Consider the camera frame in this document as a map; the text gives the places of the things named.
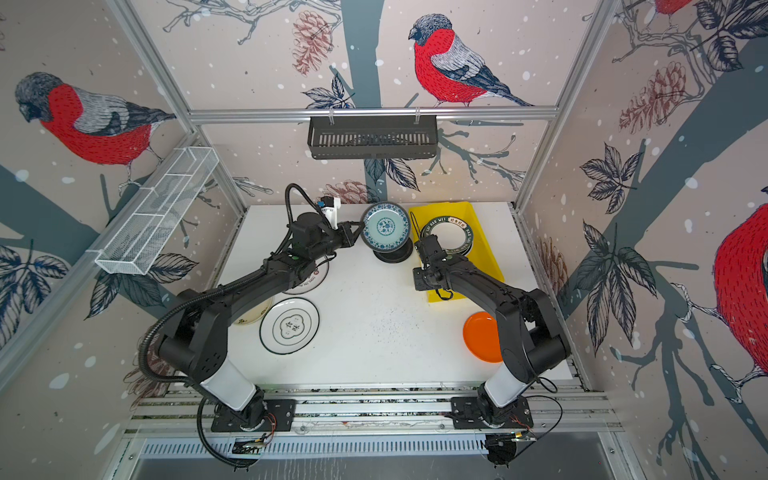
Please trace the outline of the white plate dark green rim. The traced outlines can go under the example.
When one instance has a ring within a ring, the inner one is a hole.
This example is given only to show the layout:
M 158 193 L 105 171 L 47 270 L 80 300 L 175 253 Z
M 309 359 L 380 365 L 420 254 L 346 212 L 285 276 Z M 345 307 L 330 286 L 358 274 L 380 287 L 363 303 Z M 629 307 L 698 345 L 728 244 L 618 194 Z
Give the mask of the white plate dark green rim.
M 434 235 L 449 254 L 467 255 L 474 245 L 474 231 L 464 220 L 455 216 L 438 216 L 421 230 L 421 236 Z

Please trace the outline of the yellow plastic bin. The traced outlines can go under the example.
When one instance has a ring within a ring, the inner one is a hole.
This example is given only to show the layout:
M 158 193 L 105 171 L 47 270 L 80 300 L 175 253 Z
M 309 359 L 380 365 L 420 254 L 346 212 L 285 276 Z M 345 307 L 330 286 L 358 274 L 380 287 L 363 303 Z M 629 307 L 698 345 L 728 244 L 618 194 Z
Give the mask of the yellow plastic bin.
M 409 207 L 408 213 L 412 222 L 411 239 L 414 242 L 422 237 L 422 228 L 435 217 L 455 216 L 467 222 L 474 231 L 474 245 L 470 253 L 463 256 L 484 274 L 500 283 L 505 281 L 475 208 L 469 202 L 442 202 Z

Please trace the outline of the teal patterned plate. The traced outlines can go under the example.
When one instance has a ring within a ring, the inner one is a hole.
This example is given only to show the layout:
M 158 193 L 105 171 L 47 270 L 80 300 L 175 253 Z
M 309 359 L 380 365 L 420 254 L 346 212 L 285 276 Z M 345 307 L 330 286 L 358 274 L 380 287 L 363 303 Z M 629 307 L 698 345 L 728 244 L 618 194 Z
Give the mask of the teal patterned plate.
M 410 239 L 411 222 L 407 211 L 391 202 L 371 205 L 363 214 L 362 239 L 373 251 L 390 253 Z

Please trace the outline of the orange plate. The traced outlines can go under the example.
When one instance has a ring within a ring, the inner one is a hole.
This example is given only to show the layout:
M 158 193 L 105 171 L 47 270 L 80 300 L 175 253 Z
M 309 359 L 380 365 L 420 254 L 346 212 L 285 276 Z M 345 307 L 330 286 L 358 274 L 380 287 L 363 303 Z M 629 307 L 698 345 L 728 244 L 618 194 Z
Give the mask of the orange plate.
M 464 323 L 463 340 L 467 349 L 487 363 L 503 361 L 497 321 L 487 312 L 477 312 Z

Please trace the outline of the white plate black flower outline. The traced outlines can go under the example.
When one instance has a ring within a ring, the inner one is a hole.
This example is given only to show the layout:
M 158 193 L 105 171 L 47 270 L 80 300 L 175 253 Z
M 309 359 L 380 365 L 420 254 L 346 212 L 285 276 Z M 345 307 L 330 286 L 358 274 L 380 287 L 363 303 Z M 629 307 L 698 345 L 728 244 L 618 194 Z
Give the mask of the white plate black flower outline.
M 319 327 L 320 315 L 315 304 L 292 297 L 270 308 L 261 321 L 259 338 L 268 352 L 290 355 L 309 345 Z

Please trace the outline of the black round plate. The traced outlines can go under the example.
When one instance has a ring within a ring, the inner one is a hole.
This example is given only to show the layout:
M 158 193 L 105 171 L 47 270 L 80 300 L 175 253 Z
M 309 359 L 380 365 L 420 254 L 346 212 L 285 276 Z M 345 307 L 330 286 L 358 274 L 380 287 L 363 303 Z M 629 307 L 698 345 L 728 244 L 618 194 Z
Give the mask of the black round plate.
M 413 242 L 408 239 L 398 249 L 389 252 L 374 251 L 375 257 L 388 264 L 397 264 L 406 261 L 414 249 Z

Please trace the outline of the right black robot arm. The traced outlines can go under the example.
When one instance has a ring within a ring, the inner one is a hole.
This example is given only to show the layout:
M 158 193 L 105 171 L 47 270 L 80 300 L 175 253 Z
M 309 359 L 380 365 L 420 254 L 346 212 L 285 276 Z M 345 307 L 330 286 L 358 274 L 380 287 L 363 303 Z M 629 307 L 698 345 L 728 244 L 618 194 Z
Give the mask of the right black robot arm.
M 435 235 L 422 237 L 415 248 L 422 263 L 413 270 L 416 290 L 461 294 L 496 321 L 503 365 L 479 388 L 478 408 L 488 424 L 506 422 L 518 397 L 571 355 L 553 301 L 540 289 L 507 285 L 467 257 L 447 253 Z

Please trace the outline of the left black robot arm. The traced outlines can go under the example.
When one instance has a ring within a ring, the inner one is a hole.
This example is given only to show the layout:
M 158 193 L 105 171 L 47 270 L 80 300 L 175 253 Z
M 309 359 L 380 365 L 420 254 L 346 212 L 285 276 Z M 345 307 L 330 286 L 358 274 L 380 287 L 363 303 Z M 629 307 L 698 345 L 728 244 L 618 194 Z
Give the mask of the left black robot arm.
M 285 187 L 286 235 L 260 268 L 176 303 L 150 329 L 139 346 L 138 367 L 158 383 L 182 382 L 205 398 L 237 414 L 258 407 L 258 387 L 232 363 L 228 354 L 230 326 L 258 304 L 303 283 L 324 260 L 350 248 L 364 223 L 338 221 L 340 201 L 309 201 L 311 210 L 295 217 L 294 193 L 309 201 L 296 183 Z

